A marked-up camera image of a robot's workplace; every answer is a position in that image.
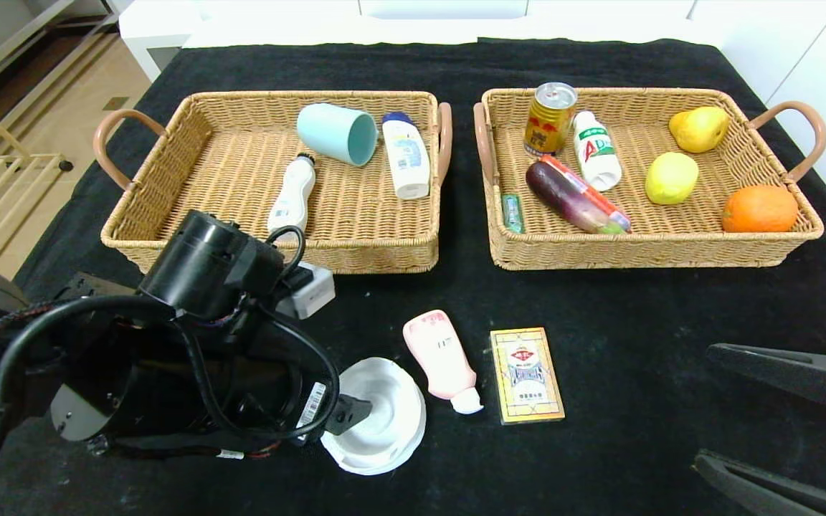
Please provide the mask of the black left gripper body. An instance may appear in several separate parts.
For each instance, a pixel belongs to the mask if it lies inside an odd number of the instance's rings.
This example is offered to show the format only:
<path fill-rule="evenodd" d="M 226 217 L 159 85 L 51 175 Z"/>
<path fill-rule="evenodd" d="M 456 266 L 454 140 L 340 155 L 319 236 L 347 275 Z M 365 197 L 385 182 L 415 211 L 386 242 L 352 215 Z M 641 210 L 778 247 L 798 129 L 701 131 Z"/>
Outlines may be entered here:
<path fill-rule="evenodd" d="M 329 398 L 330 389 L 326 384 L 319 381 L 302 384 L 299 397 L 288 404 L 288 427 L 301 428 L 311 424 L 318 418 L 318 415 L 321 415 L 321 409 Z M 289 438 L 288 443 L 293 446 L 317 443 L 324 434 L 325 428 L 326 426 L 321 424 L 312 431 Z"/>

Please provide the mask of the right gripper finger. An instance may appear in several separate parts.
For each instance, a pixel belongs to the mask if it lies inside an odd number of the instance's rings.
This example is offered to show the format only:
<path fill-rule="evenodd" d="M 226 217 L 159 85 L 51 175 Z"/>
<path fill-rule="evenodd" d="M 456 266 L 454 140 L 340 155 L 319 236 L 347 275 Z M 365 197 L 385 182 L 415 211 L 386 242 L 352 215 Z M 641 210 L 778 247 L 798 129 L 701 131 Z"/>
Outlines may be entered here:
<path fill-rule="evenodd" d="M 725 369 L 826 405 L 826 355 L 716 343 L 707 356 Z"/>
<path fill-rule="evenodd" d="M 723 495 L 754 515 L 826 515 L 826 491 L 750 464 L 700 450 L 693 467 Z"/>

